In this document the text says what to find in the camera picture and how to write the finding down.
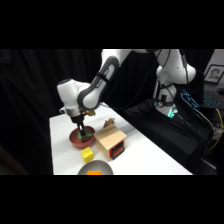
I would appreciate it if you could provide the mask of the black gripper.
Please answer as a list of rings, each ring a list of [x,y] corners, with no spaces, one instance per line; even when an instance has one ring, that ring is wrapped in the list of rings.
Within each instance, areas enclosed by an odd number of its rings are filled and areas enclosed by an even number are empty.
[[[77,124],[78,132],[81,136],[82,136],[82,134],[85,134],[85,125],[83,123],[84,117],[85,117],[84,114],[80,114],[78,116],[71,117],[71,121],[73,123]]]

